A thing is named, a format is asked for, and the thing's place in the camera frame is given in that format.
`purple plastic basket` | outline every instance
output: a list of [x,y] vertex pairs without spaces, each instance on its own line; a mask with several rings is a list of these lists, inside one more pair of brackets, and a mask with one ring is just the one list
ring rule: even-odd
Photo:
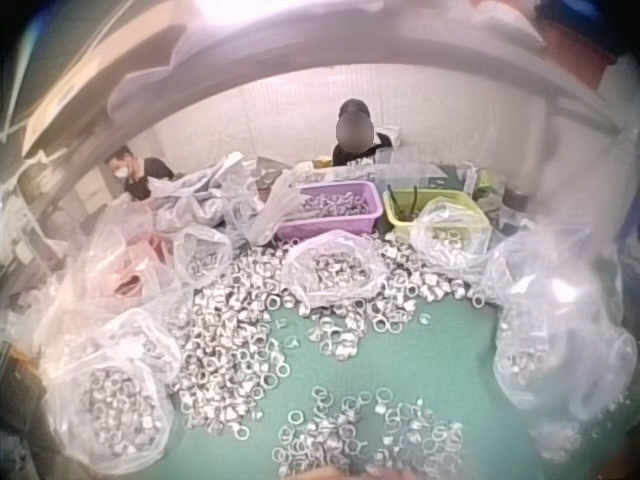
[[344,230],[356,235],[371,233],[376,220],[382,215],[382,203],[376,187],[371,182],[340,182],[340,183],[316,183],[300,189],[305,195],[317,196],[345,194],[353,192],[354,195],[364,196],[369,212],[366,215],[353,215],[350,217],[324,217],[310,218],[308,220],[296,220],[285,222],[276,232],[278,238],[288,240],[291,238],[316,237],[331,230]]

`green plastic basket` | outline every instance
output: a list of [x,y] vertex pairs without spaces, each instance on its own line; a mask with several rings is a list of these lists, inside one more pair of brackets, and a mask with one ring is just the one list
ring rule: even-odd
[[[398,205],[402,210],[411,210],[411,205],[413,203],[413,190],[394,190],[393,194],[396,197]],[[465,193],[455,190],[418,190],[418,201],[416,202],[415,212],[419,214],[431,200],[438,197],[446,198],[447,200],[451,201],[451,203],[455,203],[456,205],[471,210],[473,213],[477,214],[478,224],[470,225],[469,227],[460,227],[460,225],[447,226],[446,224],[439,224],[438,228],[435,230],[444,231],[445,233],[448,231],[457,231],[463,241],[468,240],[474,234],[485,234],[486,236],[487,229],[491,228],[489,220],[487,220],[484,212],[480,210],[480,208],[471,199],[471,197],[469,197],[469,195]],[[385,191],[382,195],[382,198],[384,200],[385,213],[387,214],[389,223],[393,225],[395,233],[401,238],[408,239],[409,227],[413,225],[413,222],[403,222],[401,220],[398,220],[395,212],[395,205],[391,201],[389,192]]]

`transparent bag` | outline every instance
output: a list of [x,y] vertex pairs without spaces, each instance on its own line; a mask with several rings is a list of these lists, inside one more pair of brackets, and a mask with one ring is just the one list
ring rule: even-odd
[[180,371],[176,341],[145,310],[127,310],[106,323],[94,338],[98,348],[144,363],[163,384],[170,383]]
[[496,380],[520,409],[589,421],[626,391],[635,341],[615,325],[590,264],[563,258],[530,268],[502,297]]
[[491,226],[484,216],[437,197],[410,227],[409,237],[433,271],[470,283],[482,276],[491,240]]
[[147,365],[101,351],[46,386],[50,424],[66,455],[101,475],[142,470],[163,455],[174,413]]
[[173,237],[173,264],[180,279],[203,288],[218,278],[233,260],[226,235],[202,225],[191,225]]
[[222,178],[224,218],[234,244],[268,243],[285,220],[304,215],[302,205],[307,198],[292,187],[293,174],[283,172],[273,184],[269,198],[260,201],[255,179],[249,169],[237,164]]
[[499,305],[522,279],[553,270],[569,257],[581,255],[589,229],[576,225],[539,225],[521,230],[487,254],[486,268],[478,288]]
[[374,297],[387,274],[371,240],[332,230],[293,247],[281,281],[298,300],[315,308]]

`black shirt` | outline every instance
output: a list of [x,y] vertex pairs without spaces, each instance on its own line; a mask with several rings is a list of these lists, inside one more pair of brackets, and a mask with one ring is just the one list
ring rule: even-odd
[[157,178],[158,180],[173,180],[174,177],[173,171],[159,158],[145,158],[143,161],[144,176],[135,182],[130,182],[127,179],[124,184],[124,191],[131,194],[136,200],[146,200],[151,196],[149,177]]
[[349,153],[345,152],[340,145],[336,145],[336,148],[333,149],[333,166],[334,167],[342,167],[344,165],[361,165],[363,163],[363,159],[368,159],[369,157],[376,156],[376,151],[381,148],[391,148],[393,145],[391,144],[391,139],[387,137],[383,133],[377,133],[378,139],[380,143],[377,145],[373,145],[369,150],[362,153]]

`face mask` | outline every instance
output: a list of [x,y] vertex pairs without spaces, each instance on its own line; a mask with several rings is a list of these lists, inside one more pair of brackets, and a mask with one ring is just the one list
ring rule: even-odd
[[116,172],[114,173],[114,175],[121,179],[124,180],[125,178],[129,177],[129,169],[127,167],[122,167],[119,168],[118,170],[116,170]]

